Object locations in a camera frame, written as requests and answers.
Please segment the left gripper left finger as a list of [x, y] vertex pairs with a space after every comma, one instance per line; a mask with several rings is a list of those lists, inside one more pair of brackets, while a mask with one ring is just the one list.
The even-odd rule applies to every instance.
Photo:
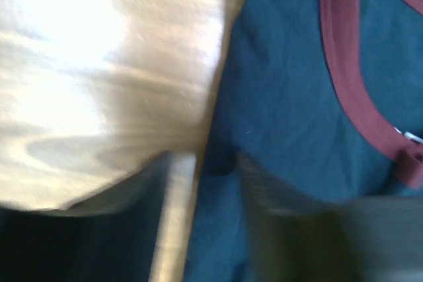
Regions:
[[2, 281], [147, 281], [171, 155], [64, 210], [1, 209]]

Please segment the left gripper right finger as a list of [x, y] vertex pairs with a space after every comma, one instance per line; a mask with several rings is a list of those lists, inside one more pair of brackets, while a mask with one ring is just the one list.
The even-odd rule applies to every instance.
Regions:
[[237, 157], [257, 281], [421, 281], [422, 199], [329, 203]]

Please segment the navy basketball jersey tank top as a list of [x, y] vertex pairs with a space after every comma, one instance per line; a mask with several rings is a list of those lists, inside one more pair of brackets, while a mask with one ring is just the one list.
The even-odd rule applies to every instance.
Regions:
[[422, 199], [422, 0], [244, 0], [185, 281], [257, 281], [237, 157], [329, 203]]

